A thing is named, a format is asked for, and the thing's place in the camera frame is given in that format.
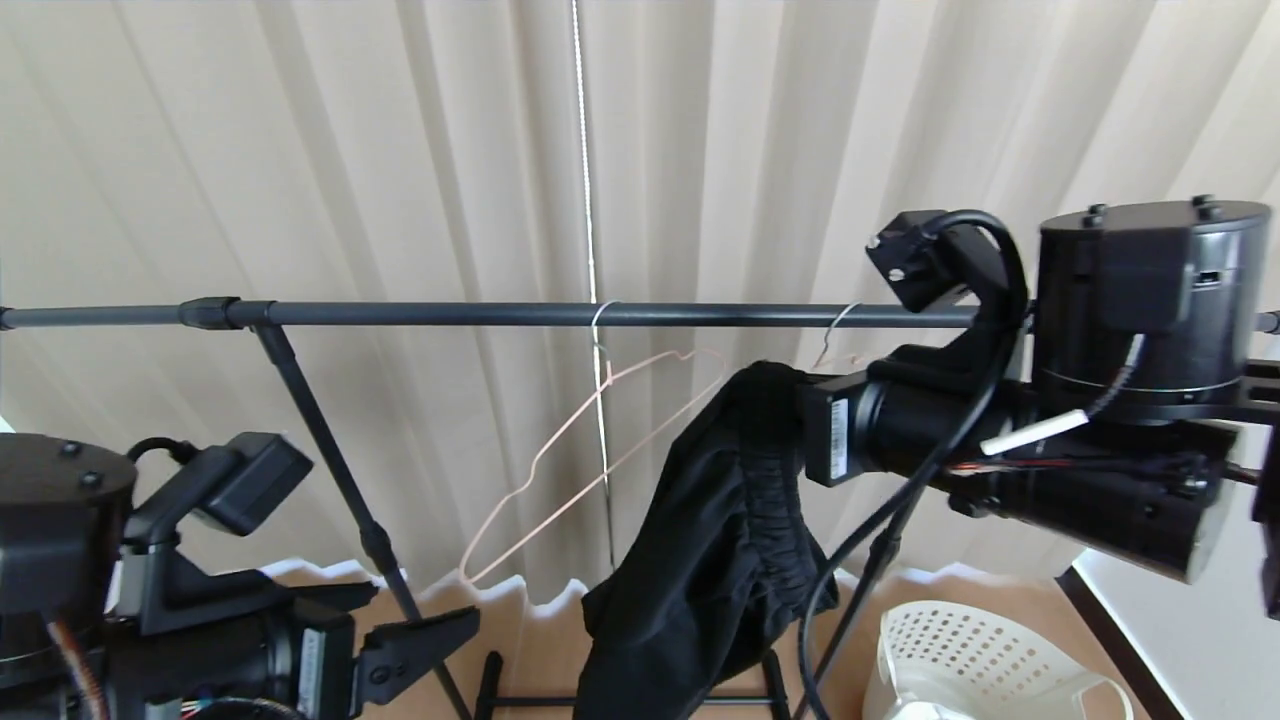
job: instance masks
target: perforated basket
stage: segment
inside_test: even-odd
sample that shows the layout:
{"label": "perforated basket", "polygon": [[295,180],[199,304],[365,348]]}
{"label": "perforated basket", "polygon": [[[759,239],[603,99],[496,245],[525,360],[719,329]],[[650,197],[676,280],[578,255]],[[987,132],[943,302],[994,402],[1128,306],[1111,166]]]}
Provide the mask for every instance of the perforated basket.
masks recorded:
{"label": "perforated basket", "polygon": [[906,717],[906,706],[919,702],[975,720],[1082,720],[1080,696],[1101,683],[1121,698],[1124,715],[1115,717],[1133,717],[1128,694],[1112,680],[1018,623],[966,605],[890,610],[881,618],[876,665],[864,720]]}

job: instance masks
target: white label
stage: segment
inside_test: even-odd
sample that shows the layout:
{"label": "white label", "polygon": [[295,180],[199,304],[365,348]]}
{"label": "white label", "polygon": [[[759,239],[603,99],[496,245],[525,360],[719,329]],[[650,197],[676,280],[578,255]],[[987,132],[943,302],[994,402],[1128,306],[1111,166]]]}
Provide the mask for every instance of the white label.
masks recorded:
{"label": "white label", "polygon": [[831,404],[831,479],[849,471],[849,398]]}
{"label": "white label", "polygon": [[298,667],[298,712],[315,720],[319,707],[316,692],[320,689],[320,661],[324,648],[320,633],[312,629],[302,630],[302,653]]}

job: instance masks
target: hanger hook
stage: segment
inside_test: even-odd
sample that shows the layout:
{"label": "hanger hook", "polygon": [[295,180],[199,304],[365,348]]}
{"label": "hanger hook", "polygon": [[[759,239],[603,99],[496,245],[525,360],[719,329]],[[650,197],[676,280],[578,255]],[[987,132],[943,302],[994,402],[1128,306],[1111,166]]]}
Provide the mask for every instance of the hanger hook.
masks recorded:
{"label": "hanger hook", "polygon": [[836,325],[838,325],[840,322],[845,319],[845,315],[847,315],[854,307],[858,307],[859,305],[861,305],[861,302],[850,302],[849,305],[845,305],[845,309],[841,310],[838,315],[836,315],[836,319],[832,320],[829,325],[827,325],[827,332],[822,334],[822,352],[818,355],[818,363],[814,364],[814,368],[822,364],[822,359],[826,357],[827,352],[831,351],[831,331],[836,329]]}
{"label": "hanger hook", "polygon": [[600,305],[599,307],[596,307],[595,309],[595,315],[591,318],[591,324],[588,325],[590,328],[590,331],[591,331],[591,345],[594,345],[595,348],[600,351],[600,355],[604,356],[604,361],[605,363],[609,361],[609,351],[608,351],[608,348],[604,347],[604,343],[600,342],[600,333],[599,333],[600,328],[596,327],[596,323],[600,322],[600,315],[604,314],[604,309],[608,307],[609,305],[616,304],[616,302],[618,302],[618,301],[617,300],[609,300],[604,305]]}

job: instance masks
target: baseboard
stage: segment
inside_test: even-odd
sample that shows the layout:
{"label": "baseboard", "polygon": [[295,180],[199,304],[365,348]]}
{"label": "baseboard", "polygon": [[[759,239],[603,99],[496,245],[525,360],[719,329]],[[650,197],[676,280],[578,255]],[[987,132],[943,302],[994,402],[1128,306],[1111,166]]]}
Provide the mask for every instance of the baseboard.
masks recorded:
{"label": "baseboard", "polygon": [[1165,688],[1156,680],[1156,675],[1142,660],[1137,648],[1129,642],[1129,637],[1124,634],[1111,614],[1093,594],[1093,588],[1084,582],[1075,568],[1069,568],[1066,573],[1062,573],[1057,584],[1075,606],[1075,611],[1093,630],[1102,650],[1111,656],[1111,661],[1116,664],[1120,674],[1129,683],[1138,702],[1151,715],[1151,720],[1187,720]]}

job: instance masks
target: clothing rack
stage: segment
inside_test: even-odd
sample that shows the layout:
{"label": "clothing rack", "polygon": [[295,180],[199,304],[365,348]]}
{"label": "clothing rack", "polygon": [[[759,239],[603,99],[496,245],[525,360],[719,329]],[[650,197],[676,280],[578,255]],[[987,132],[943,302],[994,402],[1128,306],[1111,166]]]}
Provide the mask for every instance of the clothing rack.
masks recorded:
{"label": "clothing rack", "polygon": [[[201,297],[179,305],[134,305],[99,307],[0,307],[0,332],[19,328],[104,327],[104,325],[186,325],[205,331],[248,329],[257,334],[268,360],[293,398],[307,430],[320,450],[360,529],[361,548],[385,578],[406,619],[420,620],[421,612],[387,530],[374,519],[364,495],[347,465],[324,411],[297,361],[285,325],[475,325],[475,327],[722,327],[722,328],[965,328],[972,307],[946,307],[909,313],[896,305],[786,305],[786,304],[676,304],[676,302],[278,302],[239,297]],[[1257,329],[1280,334],[1280,311],[1258,315]],[[831,657],[852,626],[850,603],[815,674],[820,684]],[[530,707],[538,702],[564,706],[572,698],[503,698],[497,694],[502,659],[490,653],[477,698],[476,717],[488,707]],[[781,689],[777,657],[771,652],[764,664],[769,692],[763,697],[723,698],[751,705],[771,705],[778,715]],[[447,665],[435,674],[460,720],[472,720],[462,693]],[[713,698],[710,702],[722,702]]]}

